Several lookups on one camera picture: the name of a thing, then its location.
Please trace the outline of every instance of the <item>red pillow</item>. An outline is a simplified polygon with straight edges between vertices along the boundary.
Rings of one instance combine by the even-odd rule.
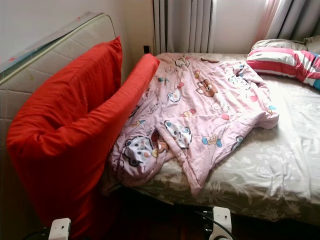
[[[7,148],[42,221],[71,219],[71,236],[99,239],[118,202],[98,193],[105,160],[155,74],[144,56],[121,85],[120,39],[94,46],[48,79],[13,120]]]

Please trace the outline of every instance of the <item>red and white striped pillow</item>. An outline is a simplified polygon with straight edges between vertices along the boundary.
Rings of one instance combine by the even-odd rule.
[[[258,74],[296,78],[320,90],[320,57],[304,50],[259,47],[251,51],[246,63]]]

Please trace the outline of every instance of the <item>wooden floor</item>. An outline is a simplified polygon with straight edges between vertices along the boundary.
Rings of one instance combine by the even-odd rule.
[[[203,208],[172,206],[129,189],[121,190],[121,195],[125,204],[108,240],[208,239],[202,217],[194,213]],[[237,240],[320,239],[320,228],[294,220],[268,222],[233,214],[231,221]]]

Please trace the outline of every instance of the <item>cartoon print blanket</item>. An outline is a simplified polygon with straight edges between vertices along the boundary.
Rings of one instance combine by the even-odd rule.
[[[176,157],[196,195],[252,128],[273,128],[279,114],[266,84],[245,62],[157,57],[159,68],[114,144],[109,168],[133,187]]]

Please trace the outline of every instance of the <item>pink curtain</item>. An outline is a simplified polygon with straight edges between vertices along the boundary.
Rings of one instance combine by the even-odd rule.
[[[276,11],[279,7],[281,0],[266,0],[264,7],[264,14],[258,25],[257,33],[253,39],[251,46],[253,46],[257,41],[265,39],[271,23],[276,15]]]

